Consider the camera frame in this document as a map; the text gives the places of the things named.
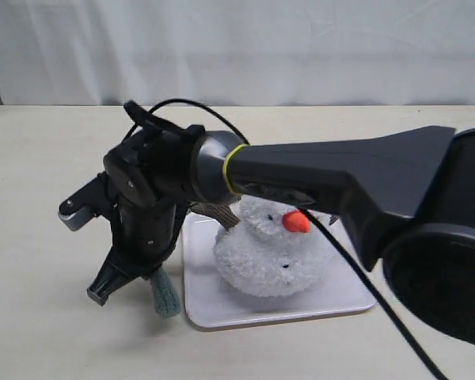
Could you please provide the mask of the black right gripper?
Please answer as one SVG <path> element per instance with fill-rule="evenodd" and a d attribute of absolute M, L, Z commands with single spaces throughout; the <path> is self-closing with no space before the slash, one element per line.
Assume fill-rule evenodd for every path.
<path fill-rule="evenodd" d="M 99 306 L 137 273 L 153 272 L 172 253 L 188 205 L 196 198 L 192 159 L 204 136 L 203 127 L 141 130 L 104 156 L 114 191 L 112 247 L 86 289 Z"/>

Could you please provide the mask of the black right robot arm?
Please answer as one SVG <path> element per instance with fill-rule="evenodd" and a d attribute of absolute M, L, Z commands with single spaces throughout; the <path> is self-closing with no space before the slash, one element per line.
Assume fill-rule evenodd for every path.
<path fill-rule="evenodd" d="M 338 215 L 366 270 L 433 329 L 475 345 L 475 128 L 248 146 L 200 125 L 147 127 L 104 157 L 112 247 L 88 288 L 109 295 L 154 273 L 189 203 L 251 195 Z"/>

